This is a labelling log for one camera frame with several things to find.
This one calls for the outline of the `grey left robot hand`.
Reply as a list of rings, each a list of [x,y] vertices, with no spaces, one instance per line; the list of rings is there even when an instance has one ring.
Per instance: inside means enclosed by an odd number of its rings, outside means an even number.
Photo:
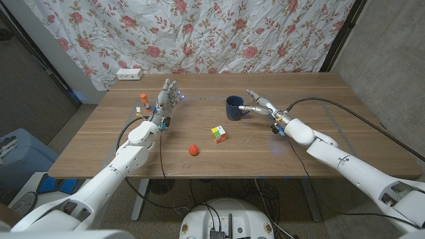
[[[155,125],[160,125],[163,119],[169,117],[173,108],[184,98],[177,86],[177,82],[170,82],[170,79],[167,78],[157,96],[155,111],[149,116],[148,121]]]

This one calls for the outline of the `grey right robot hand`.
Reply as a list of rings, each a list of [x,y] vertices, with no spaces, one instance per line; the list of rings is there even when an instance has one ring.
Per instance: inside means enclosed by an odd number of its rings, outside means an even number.
[[[272,118],[277,122],[284,123],[286,125],[293,120],[293,117],[291,117],[287,112],[280,110],[275,104],[259,96],[255,93],[255,91],[247,90],[247,93],[259,104],[259,106],[239,106],[238,108],[240,110],[256,112],[263,116],[272,116]]]

